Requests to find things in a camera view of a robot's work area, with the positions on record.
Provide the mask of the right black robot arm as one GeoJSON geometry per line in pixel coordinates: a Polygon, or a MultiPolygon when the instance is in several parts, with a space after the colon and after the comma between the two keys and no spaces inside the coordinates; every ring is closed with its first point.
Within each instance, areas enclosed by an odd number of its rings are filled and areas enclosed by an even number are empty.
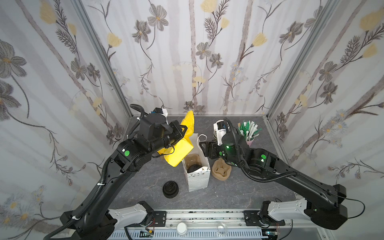
{"type": "Polygon", "coordinates": [[[344,186],[321,183],[292,168],[277,155],[251,148],[229,119],[220,121],[219,126],[224,135],[198,142],[205,157],[221,158],[227,165],[240,168],[254,182],[276,182],[302,196],[300,200],[288,202],[264,201],[258,212],[263,224],[310,220],[322,228],[337,230],[348,220],[348,209],[342,204],[347,198],[344,186]]]}

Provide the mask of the bundle of wrapped straws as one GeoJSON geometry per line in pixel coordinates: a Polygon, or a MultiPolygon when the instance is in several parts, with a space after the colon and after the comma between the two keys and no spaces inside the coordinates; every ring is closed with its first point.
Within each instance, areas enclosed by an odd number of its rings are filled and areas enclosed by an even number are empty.
{"type": "Polygon", "coordinates": [[[238,130],[240,134],[246,139],[246,141],[252,141],[260,134],[262,128],[259,128],[259,126],[254,121],[246,121],[238,123],[238,130]]]}

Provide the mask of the brown pulp cup carrier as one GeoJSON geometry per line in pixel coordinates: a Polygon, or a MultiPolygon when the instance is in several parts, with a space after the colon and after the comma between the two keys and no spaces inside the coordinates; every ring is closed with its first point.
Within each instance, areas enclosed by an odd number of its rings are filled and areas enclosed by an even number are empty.
{"type": "Polygon", "coordinates": [[[226,181],[232,171],[232,167],[221,158],[216,160],[211,168],[211,174],[219,181],[226,181]]]}
{"type": "Polygon", "coordinates": [[[203,163],[202,163],[202,160],[201,160],[200,156],[198,154],[189,154],[189,155],[187,155],[185,157],[186,170],[188,171],[188,168],[191,165],[194,165],[194,164],[199,164],[199,165],[201,165],[203,167],[203,163]]]}

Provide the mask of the pink straw holder cup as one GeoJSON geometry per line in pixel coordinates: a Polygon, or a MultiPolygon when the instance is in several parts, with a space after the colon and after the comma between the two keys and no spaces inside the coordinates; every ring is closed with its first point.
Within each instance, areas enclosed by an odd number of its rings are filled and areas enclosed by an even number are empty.
{"type": "Polygon", "coordinates": [[[255,139],[255,138],[252,138],[251,140],[247,141],[247,144],[248,144],[249,147],[252,146],[252,143],[253,143],[254,139],[255,139]]]}

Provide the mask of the white paper bag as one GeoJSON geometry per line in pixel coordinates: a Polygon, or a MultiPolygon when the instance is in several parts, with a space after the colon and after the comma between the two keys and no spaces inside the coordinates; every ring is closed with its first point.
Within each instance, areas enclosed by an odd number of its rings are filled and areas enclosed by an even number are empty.
{"type": "Polygon", "coordinates": [[[193,134],[190,137],[193,149],[183,159],[184,173],[187,180],[189,192],[208,187],[211,167],[208,158],[204,156],[199,143],[205,142],[207,136],[204,134],[193,134]]]}

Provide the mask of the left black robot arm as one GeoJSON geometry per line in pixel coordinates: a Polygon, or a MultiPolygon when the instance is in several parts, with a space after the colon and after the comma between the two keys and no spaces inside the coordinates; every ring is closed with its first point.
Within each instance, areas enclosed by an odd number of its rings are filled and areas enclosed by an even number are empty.
{"type": "Polygon", "coordinates": [[[138,121],[130,129],[128,137],[105,161],[100,180],[87,198],[74,211],[62,214],[62,226],[47,234],[46,240],[66,229],[75,232],[71,240],[106,240],[114,232],[117,219],[112,217],[109,206],[123,186],[153,158],[159,158],[163,148],[176,148],[187,133],[188,127],[177,120],[168,123],[163,109],[155,108],[146,113],[144,108],[131,104],[140,112],[138,121]]]}

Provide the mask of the black cup lid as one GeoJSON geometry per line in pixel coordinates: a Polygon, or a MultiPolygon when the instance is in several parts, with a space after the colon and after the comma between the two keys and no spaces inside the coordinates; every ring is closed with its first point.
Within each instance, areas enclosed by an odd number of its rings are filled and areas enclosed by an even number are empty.
{"type": "Polygon", "coordinates": [[[199,170],[200,168],[202,168],[202,166],[199,165],[199,164],[191,165],[191,166],[188,168],[187,173],[193,173],[193,172],[199,170]]]}

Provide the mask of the single yellow napkin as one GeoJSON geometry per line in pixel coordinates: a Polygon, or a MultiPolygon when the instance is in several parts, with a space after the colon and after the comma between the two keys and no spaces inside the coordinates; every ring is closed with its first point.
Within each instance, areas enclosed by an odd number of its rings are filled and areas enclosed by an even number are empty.
{"type": "Polygon", "coordinates": [[[182,120],[181,125],[186,126],[188,129],[185,136],[176,143],[174,148],[163,148],[158,151],[158,154],[165,155],[166,162],[172,167],[176,167],[186,155],[188,155],[194,148],[190,137],[195,130],[195,116],[193,111],[188,111],[185,118],[182,120]]]}

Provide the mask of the aluminium mounting rail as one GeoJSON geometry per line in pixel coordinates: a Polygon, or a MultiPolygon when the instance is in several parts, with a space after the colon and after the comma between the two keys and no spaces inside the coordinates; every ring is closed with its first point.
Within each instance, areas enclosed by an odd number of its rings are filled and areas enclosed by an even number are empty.
{"type": "Polygon", "coordinates": [[[112,230],[94,240],[333,240],[331,231],[306,220],[263,224],[256,210],[110,210],[112,230]]]}

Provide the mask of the stack of black lids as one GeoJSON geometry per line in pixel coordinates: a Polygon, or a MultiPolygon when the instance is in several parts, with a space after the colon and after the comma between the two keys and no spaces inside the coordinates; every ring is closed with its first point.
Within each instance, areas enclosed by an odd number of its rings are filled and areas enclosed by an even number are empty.
{"type": "Polygon", "coordinates": [[[166,198],[172,199],[179,193],[179,186],[175,181],[168,181],[163,185],[163,194],[166,198]]]}

